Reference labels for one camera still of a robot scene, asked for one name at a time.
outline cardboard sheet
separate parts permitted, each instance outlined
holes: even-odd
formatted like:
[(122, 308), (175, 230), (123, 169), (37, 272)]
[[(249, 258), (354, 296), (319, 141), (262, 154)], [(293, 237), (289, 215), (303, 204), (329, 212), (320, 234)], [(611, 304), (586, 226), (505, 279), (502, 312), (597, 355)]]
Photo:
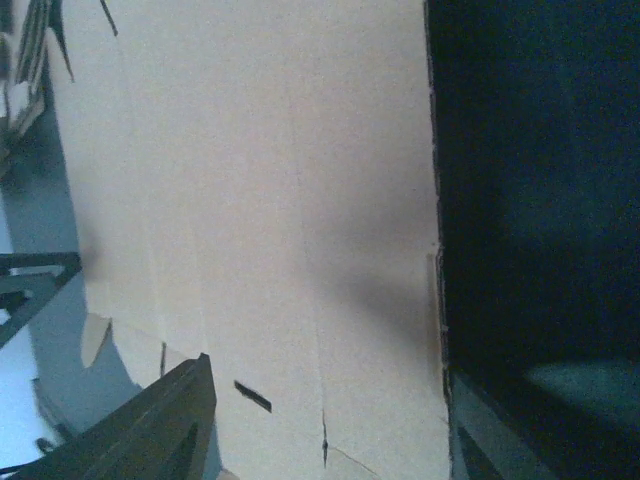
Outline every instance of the cardboard sheet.
[(50, 49), (132, 378), (207, 352), (242, 480), (448, 478), (422, 3), (134, 3), (63, 6), (75, 83)]

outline hole in cardboard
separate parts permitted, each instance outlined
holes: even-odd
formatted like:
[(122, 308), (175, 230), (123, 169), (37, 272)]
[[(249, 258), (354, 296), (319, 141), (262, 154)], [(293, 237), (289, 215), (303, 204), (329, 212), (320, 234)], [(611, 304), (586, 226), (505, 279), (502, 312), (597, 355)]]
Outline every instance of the hole in cardboard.
[(251, 390), (248, 387), (245, 387), (240, 382), (235, 380), (233, 382), (233, 386), (236, 387), (236, 390), (240, 392), (243, 397), (248, 398), (249, 400), (253, 400), (255, 403), (264, 408), (267, 412), (271, 413), (271, 402), (260, 395), (258, 392)]

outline torn cardboard edge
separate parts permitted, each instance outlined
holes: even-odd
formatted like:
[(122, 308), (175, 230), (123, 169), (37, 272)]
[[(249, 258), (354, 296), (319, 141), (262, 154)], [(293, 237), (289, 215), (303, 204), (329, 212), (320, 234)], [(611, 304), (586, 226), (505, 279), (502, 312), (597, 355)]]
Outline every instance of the torn cardboard edge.
[(94, 364), (110, 334), (127, 375), (142, 388), (147, 388), (166, 372), (188, 360), (182, 353), (141, 330), (112, 318), (89, 313), (82, 331), (80, 352), (85, 368)]

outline black plastic object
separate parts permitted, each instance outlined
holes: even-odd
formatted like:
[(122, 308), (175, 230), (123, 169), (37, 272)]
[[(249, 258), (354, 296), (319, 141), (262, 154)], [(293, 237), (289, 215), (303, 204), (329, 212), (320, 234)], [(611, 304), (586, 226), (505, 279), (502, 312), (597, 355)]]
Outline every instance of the black plastic object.
[[(43, 273), (11, 275), (11, 269), (60, 268)], [(0, 254), (0, 308), (11, 315), (0, 325), (0, 348), (24, 327), (80, 270), (80, 256), (70, 253)]]
[(202, 354), (11, 478), (200, 480), (215, 407), (211, 364)]

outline gray floor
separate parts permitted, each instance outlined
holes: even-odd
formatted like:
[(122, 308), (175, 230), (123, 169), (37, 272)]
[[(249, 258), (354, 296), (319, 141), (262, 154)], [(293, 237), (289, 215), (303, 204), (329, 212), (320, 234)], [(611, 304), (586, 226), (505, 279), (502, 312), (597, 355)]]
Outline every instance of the gray floor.
[[(51, 105), (12, 154), (1, 181), (16, 252), (77, 251), (78, 239), (64, 156)], [(91, 427), (136, 395), (108, 341), (91, 368), (80, 360), (86, 305), (83, 276), (74, 278), (30, 323), (43, 389), (78, 431)], [(220, 470), (215, 429), (204, 478)]]

